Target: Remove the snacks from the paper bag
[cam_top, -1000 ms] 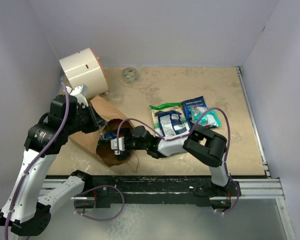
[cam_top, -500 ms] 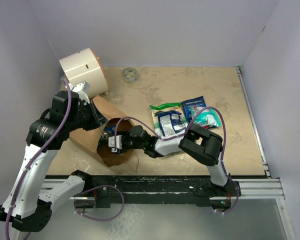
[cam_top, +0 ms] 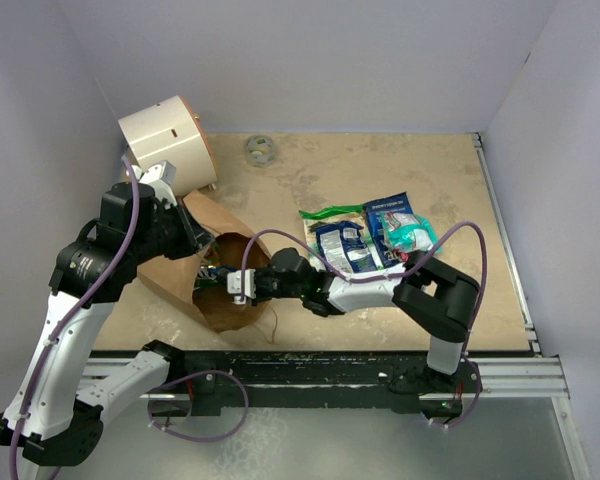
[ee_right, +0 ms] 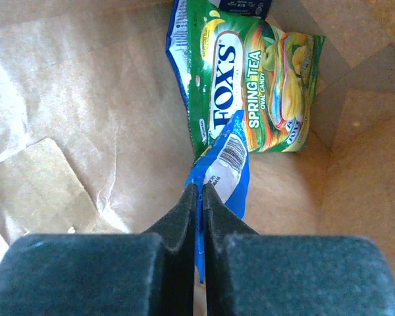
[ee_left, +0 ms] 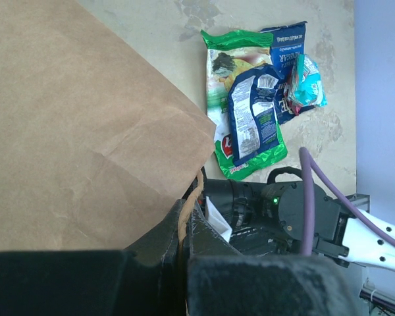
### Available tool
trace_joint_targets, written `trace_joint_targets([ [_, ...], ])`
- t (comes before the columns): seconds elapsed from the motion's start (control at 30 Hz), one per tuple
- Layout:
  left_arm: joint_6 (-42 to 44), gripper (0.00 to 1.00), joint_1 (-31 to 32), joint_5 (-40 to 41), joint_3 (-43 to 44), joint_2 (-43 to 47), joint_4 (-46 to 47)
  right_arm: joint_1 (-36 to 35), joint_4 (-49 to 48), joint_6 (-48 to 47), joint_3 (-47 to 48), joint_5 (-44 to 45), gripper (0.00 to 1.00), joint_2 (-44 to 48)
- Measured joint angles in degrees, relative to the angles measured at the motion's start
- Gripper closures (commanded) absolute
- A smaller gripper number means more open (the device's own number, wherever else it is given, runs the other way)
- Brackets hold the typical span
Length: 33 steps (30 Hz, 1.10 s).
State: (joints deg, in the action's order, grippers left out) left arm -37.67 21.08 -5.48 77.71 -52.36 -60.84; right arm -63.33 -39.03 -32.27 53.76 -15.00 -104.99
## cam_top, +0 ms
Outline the blue white snack packet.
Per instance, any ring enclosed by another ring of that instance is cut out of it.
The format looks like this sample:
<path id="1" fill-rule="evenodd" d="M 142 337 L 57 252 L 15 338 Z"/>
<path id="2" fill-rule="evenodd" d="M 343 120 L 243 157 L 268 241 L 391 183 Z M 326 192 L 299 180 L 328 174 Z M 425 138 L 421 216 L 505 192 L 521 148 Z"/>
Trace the blue white snack packet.
<path id="1" fill-rule="evenodd" d="M 351 221 L 321 223 L 315 229 L 319 253 L 343 273 L 376 271 L 378 266 L 362 232 L 363 227 Z"/>

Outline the green yellow candy packet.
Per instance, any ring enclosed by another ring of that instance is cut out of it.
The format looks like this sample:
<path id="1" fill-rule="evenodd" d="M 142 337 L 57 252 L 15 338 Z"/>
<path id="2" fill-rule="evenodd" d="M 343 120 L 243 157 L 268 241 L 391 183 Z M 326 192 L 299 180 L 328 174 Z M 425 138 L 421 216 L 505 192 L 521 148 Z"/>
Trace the green yellow candy packet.
<path id="1" fill-rule="evenodd" d="M 218 247 L 216 245 L 212 245 L 207 250 L 201 262 L 201 266 L 207 269 L 218 268 L 221 266 L 221 258 Z"/>

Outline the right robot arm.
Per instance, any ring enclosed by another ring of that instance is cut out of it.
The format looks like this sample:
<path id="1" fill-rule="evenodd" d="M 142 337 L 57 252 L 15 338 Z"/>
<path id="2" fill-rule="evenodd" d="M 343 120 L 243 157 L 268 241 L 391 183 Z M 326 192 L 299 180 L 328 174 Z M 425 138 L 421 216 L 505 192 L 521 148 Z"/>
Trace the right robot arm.
<path id="1" fill-rule="evenodd" d="M 296 249 L 283 249 L 265 267 L 246 273 L 246 296 L 253 304 L 271 299 L 298 299 L 321 317 L 366 308 L 397 308 L 430 336 L 426 383 L 447 391 L 460 379 L 460 362 L 480 284 L 454 267 L 419 252 L 386 270 L 336 274 L 318 270 Z"/>

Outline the brown paper bag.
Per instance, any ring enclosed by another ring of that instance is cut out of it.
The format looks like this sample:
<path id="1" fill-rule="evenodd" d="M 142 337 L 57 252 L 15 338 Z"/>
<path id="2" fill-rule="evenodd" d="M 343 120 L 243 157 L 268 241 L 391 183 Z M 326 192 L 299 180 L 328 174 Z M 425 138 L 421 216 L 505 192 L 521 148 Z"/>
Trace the brown paper bag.
<path id="1" fill-rule="evenodd" d="M 231 212 L 198 191 L 184 198 L 195 220 L 214 236 L 221 258 L 220 267 L 238 269 L 244 250 L 254 232 Z M 267 302 L 255 307 L 233 303 L 226 287 L 194 289 L 201 262 L 207 250 L 179 260 L 155 258 L 143 264 L 139 279 L 152 292 L 206 328 L 221 333 L 254 324 L 265 313 L 276 311 Z"/>

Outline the teal snack packet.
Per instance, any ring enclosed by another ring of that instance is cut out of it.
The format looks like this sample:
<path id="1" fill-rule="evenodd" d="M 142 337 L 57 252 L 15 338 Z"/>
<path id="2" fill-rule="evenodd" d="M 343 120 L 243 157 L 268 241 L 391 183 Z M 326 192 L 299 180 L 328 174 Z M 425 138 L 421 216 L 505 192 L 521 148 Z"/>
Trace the teal snack packet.
<path id="1" fill-rule="evenodd" d="M 419 215 L 398 211 L 381 214 L 384 240 L 391 251 L 430 251 L 438 237 L 429 221 Z"/>

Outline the green snack packet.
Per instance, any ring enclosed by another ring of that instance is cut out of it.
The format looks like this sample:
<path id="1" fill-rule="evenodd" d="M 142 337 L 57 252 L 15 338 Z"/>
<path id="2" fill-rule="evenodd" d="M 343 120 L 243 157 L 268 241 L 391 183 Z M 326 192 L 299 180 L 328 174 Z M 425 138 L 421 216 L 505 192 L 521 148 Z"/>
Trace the green snack packet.
<path id="1" fill-rule="evenodd" d="M 358 206 L 331 206 L 318 212 L 299 212 L 303 220 L 304 233 L 307 244 L 315 250 L 320 256 L 315 235 L 315 229 L 321 223 L 337 223 L 340 221 L 351 221 L 363 227 L 363 238 L 368 244 L 368 230 L 362 215 L 362 207 Z"/>

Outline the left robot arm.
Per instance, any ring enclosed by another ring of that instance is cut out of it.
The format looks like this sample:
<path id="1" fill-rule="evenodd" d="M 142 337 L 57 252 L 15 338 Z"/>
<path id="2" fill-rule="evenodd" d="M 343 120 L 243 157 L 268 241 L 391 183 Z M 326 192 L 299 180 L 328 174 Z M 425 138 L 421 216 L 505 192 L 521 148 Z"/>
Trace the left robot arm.
<path id="1" fill-rule="evenodd" d="M 98 218 L 57 256 L 39 342 L 17 395 L 0 413 L 0 445 L 9 447 L 12 462 L 76 466 L 137 397 L 157 387 L 182 387 L 182 352 L 157 340 L 119 373 L 92 387 L 79 383 L 102 326 L 139 266 L 157 257 L 189 257 L 212 240 L 162 180 L 117 183 L 103 195 Z"/>

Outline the dark blue cookie packet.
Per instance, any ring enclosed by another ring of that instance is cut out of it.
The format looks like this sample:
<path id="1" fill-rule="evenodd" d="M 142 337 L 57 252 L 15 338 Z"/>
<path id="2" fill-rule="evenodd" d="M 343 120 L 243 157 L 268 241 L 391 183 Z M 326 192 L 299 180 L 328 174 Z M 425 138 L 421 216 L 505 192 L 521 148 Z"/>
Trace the dark blue cookie packet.
<path id="1" fill-rule="evenodd" d="M 225 267 L 202 266 L 197 273 L 194 289 L 208 289 L 226 286 L 227 277 L 232 272 Z"/>

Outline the blue chips bag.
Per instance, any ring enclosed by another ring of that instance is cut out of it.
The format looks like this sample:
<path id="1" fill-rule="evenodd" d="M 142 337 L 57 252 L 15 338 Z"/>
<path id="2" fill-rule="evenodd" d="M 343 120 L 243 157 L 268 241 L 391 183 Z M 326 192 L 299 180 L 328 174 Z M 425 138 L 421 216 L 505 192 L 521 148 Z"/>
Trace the blue chips bag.
<path id="1" fill-rule="evenodd" d="M 420 224 L 411 208 L 407 193 L 372 200 L 366 202 L 363 207 L 382 267 L 394 266 L 399 262 L 400 256 L 394 253 L 391 239 L 400 239 L 398 230 L 401 227 Z"/>

